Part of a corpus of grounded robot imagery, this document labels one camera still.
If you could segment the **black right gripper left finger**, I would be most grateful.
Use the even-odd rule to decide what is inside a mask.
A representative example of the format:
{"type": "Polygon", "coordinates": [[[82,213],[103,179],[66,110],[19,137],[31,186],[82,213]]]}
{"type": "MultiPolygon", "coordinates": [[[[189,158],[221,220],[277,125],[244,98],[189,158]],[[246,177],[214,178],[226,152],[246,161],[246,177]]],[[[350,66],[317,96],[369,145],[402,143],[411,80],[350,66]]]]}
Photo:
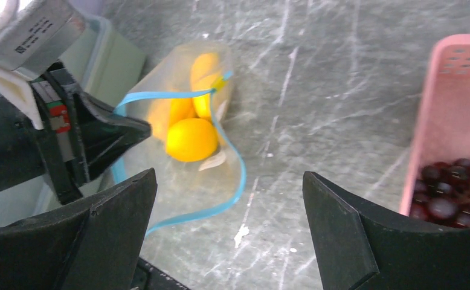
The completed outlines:
{"type": "Polygon", "coordinates": [[[149,169],[0,227],[0,289],[129,289],[156,190],[149,169]]]}

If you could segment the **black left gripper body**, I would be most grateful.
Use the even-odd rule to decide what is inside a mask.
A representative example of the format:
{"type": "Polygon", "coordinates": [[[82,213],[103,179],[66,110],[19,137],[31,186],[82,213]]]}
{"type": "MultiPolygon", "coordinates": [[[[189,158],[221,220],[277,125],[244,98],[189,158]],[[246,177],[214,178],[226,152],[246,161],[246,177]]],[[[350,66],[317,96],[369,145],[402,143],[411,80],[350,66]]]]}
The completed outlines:
{"type": "Polygon", "coordinates": [[[82,197],[83,151],[73,94],[83,89],[62,62],[29,86],[42,130],[0,94],[0,192],[41,177],[62,205],[69,204],[82,197]]]}

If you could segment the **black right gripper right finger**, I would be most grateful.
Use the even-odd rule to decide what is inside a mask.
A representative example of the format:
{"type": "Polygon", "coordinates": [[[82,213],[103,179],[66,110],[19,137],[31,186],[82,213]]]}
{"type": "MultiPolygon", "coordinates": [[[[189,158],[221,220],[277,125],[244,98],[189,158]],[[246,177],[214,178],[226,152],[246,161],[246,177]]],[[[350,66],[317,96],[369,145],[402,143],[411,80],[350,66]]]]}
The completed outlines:
{"type": "Polygon", "coordinates": [[[470,289],[470,228],[406,217],[315,172],[302,191],[324,289],[470,289]]]}

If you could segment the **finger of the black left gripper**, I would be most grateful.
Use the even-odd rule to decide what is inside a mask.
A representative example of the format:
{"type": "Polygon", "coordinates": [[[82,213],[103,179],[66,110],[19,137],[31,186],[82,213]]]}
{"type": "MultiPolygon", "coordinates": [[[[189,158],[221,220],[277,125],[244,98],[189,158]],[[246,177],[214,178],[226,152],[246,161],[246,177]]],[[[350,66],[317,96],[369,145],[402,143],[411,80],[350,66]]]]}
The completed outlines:
{"type": "Polygon", "coordinates": [[[85,182],[97,179],[129,149],[152,134],[148,122],[122,116],[113,106],[85,92],[74,93],[73,101],[85,182]]]}

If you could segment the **yellow lemon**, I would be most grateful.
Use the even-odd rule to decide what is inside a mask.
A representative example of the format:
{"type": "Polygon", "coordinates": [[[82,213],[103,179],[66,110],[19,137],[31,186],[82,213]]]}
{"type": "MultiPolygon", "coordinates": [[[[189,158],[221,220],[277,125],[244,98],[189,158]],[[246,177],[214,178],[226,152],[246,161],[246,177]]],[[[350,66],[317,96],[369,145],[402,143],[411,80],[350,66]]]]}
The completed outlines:
{"type": "Polygon", "coordinates": [[[187,118],[170,126],[165,150],[175,160],[190,163],[208,158],[217,147],[217,131],[212,123],[187,118]]]}

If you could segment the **clear zip top bag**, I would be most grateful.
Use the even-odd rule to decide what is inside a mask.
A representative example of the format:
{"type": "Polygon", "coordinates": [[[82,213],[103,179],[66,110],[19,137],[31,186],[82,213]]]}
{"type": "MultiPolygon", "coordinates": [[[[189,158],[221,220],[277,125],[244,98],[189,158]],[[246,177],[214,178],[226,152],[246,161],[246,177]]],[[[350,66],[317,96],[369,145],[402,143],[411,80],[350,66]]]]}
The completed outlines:
{"type": "Polygon", "coordinates": [[[118,114],[152,128],[111,167],[115,183],[155,171],[148,233],[212,217],[241,197],[246,166],[222,126],[233,90],[230,47],[195,40],[172,49],[118,104],[118,114]]]}

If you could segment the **dark red grape bunch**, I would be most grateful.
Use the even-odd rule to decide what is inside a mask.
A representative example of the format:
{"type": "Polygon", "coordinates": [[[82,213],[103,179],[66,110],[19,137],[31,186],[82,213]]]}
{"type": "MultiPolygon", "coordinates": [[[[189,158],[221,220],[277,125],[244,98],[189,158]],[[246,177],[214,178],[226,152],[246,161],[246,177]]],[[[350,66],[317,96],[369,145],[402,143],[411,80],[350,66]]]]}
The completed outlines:
{"type": "Polygon", "coordinates": [[[409,217],[453,228],[470,228],[470,159],[422,167],[414,180],[409,217]]]}

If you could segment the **yellow mango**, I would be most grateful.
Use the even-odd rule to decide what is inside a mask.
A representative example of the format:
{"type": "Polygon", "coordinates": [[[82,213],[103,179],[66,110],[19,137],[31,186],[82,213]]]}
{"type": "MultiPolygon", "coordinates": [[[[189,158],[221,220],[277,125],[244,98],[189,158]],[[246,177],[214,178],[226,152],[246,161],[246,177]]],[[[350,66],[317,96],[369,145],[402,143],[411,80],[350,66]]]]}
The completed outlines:
{"type": "MultiPolygon", "coordinates": [[[[218,53],[200,54],[190,69],[190,88],[192,91],[205,91],[221,77],[220,56],[218,53]]],[[[210,96],[204,94],[193,98],[196,115],[205,120],[211,120],[210,96]]]]}

